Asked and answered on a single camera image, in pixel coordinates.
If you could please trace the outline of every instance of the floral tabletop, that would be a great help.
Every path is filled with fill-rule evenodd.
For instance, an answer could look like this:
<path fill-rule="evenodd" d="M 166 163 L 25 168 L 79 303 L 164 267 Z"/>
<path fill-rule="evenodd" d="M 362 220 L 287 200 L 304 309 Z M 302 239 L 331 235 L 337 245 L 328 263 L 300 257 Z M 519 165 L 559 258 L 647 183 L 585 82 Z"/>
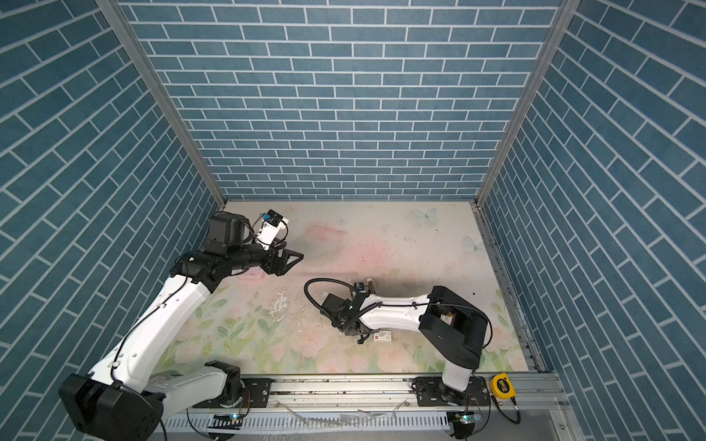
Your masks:
<path fill-rule="evenodd" d="M 287 248 L 304 260 L 282 277 L 251 270 L 225 279 L 186 321 L 155 373 L 184 374 L 211 360 L 245 374 L 437 373 L 443 358 L 418 332 L 357 344 L 304 296 L 304 282 L 375 280 L 380 296 L 419 296 L 443 285 L 485 311 L 492 343 L 479 371 L 526 371 L 527 364 L 467 203 L 229 203 L 251 221 L 273 209 L 289 219 Z M 310 286 L 349 295 L 329 283 Z"/>

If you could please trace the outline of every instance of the blue brick wall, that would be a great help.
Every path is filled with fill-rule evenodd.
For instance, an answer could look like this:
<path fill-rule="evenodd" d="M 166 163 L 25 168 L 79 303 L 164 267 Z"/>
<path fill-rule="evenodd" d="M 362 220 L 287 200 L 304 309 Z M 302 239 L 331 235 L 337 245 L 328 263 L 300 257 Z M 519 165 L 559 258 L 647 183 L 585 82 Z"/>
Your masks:
<path fill-rule="evenodd" d="M 127 331 L 214 202 L 93 0 L 0 11 L 0 440 L 69 438 L 58 385 Z"/>
<path fill-rule="evenodd" d="M 583 0 L 486 207 L 596 440 L 706 438 L 705 23 Z"/>
<path fill-rule="evenodd" d="M 470 200 L 559 2 L 121 5 L 229 198 Z"/>

